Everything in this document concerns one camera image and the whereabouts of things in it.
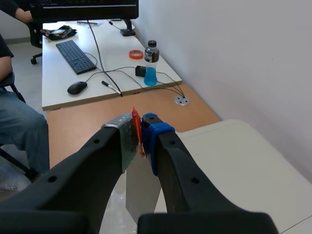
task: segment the black keyboard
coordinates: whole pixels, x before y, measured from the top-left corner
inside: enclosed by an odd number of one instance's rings
[[[97,68],[73,40],[57,44],[57,48],[77,75]]]

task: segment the floor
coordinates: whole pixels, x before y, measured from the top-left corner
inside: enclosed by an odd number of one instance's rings
[[[15,85],[24,96],[27,104],[37,112],[47,117],[47,113],[41,108],[41,78],[42,63],[41,58],[37,59],[38,64],[32,65],[30,58],[32,55],[41,53],[41,49],[31,46],[30,43],[9,45],[14,54],[12,59],[15,73]],[[3,149],[16,159],[27,165],[25,152],[19,151],[13,145],[3,146]],[[8,163],[0,157],[0,165]],[[14,193],[5,193],[0,190],[0,202]],[[126,176],[123,175],[113,190],[109,203],[106,207],[101,234],[135,234],[137,225],[126,209]]]

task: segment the person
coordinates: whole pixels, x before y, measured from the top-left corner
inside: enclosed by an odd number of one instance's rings
[[[23,14],[15,2],[1,0],[0,10],[20,20],[32,20],[28,14]],[[13,54],[0,35],[0,82],[12,72],[11,59]],[[15,93],[0,88],[0,144],[14,144],[20,150],[25,150],[30,168],[39,173],[49,170],[48,124],[43,117],[24,102]],[[21,190],[20,174],[13,173],[8,167],[0,167],[0,188]]]
[[[24,11],[21,7],[25,3],[24,0],[0,0],[0,10],[20,21],[31,23],[33,18],[30,11]]]

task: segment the orange tag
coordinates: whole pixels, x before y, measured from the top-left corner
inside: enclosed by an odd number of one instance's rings
[[[135,108],[133,108],[133,111],[132,111],[132,121],[133,121],[133,125],[135,126],[136,136],[140,144],[141,157],[145,158],[145,153],[142,147],[141,117],[138,114],[138,112],[135,110]]]

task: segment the cable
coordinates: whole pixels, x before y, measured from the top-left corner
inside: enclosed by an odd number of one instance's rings
[[[169,77],[169,79],[172,80],[172,81],[179,87],[181,93],[183,94],[182,96],[185,98],[184,92],[182,91],[180,85],[179,85],[174,79],[172,79],[170,76],[168,76],[168,75],[167,75],[166,73],[164,73],[164,72],[156,72],[156,73],[165,74],[167,77]]]
[[[135,83],[137,83],[141,89],[145,89],[145,90],[153,90],[153,89],[163,89],[163,90],[169,90],[172,92],[175,92],[178,95],[181,95],[180,93],[176,92],[175,90],[172,89],[166,89],[166,88],[143,88],[142,85],[140,85],[139,82],[137,82],[132,76],[128,75],[127,73],[123,72],[123,71],[119,71],[119,70],[112,70],[112,71],[107,71],[107,72],[122,72],[123,74],[125,74],[126,76],[130,77]]]
[[[135,69],[135,67],[121,67],[121,68],[117,68],[117,69],[111,70],[111,71],[109,71],[109,72],[115,72],[115,71],[118,71],[118,70],[121,70],[121,69],[124,69],[124,68],[134,68],[134,69]],[[172,85],[170,85],[170,84],[166,84],[166,83],[163,83],[163,82],[160,82],[160,81],[158,81],[158,83],[161,83],[161,84],[164,84],[164,85],[167,85],[167,86],[170,86],[170,87],[174,88],[175,90],[177,90],[177,91],[179,92],[179,94],[180,94],[182,97],[185,98],[184,92],[182,91],[180,85],[179,85],[175,80],[173,80],[170,76],[168,76],[168,75],[167,75],[166,73],[164,73],[164,72],[157,72],[157,73],[159,73],[159,74],[165,74],[165,75],[166,75],[167,77],[169,77],[174,83],[176,83],[176,85],[179,87],[180,90],[178,90],[177,88],[175,88],[174,86],[172,86]]]
[[[96,72],[96,73],[94,73],[92,76],[90,76],[90,77],[86,80],[86,83],[87,83],[94,75],[99,74],[99,73],[103,73],[103,72]]]
[[[91,54],[89,54],[89,53],[87,53],[87,52],[84,52],[85,54],[88,54],[88,55],[90,55],[90,56],[92,56],[96,61],[97,61],[97,63],[96,63],[96,66],[97,66],[97,64],[98,64],[98,60],[97,60],[97,58],[96,57],[94,57],[93,55],[91,55]]]
[[[102,58],[101,58],[101,53],[99,51],[99,48],[98,48],[98,42],[97,42],[97,39],[96,39],[96,36],[94,35],[94,32],[93,32],[93,29],[89,23],[89,21],[87,20],[88,24],[89,24],[89,27],[91,29],[91,32],[92,32],[92,35],[93,35],[93,38],[94,38],[94,41],[96,43],[96,46],[97,46],[97,52],[98,52],[98,57],[99,57],[99,62],[101,64],[101,68],[102,68],[102,72],[114,83],[114,85],[117,87],[117,89],[119,90],[119,92],[121,92],[120,96],[122,96],[122,91],[120,90],[119,86],[115,83],[115,81],[108,75],[108,73],[105,71],[104,67],[103,67],[103,64],[102,64]]]
[[[160,84],[164,84],[164,85],[170,86],[171,88],[174,88],[175,90],[177,90],[177,91],[180,93],[180,95],[181,95],[182,97],[185,98],[184,93],[181,92],[180,90],[178,90],[177,88],[175,88],[173,85],[166,84],[166,83],[163,83],[163,82],[160,82],[160,81],[157,81],[157,82],[160,83]]]
[[[107,19],[107,21],[109,22],[109,24],[110,24],[111,26],[115,27],[116,29],[121,30],[120,28],[118,28],[117,26],[115,26],[115,25],[113,24],[113,22],[111,22],[110,20]]]

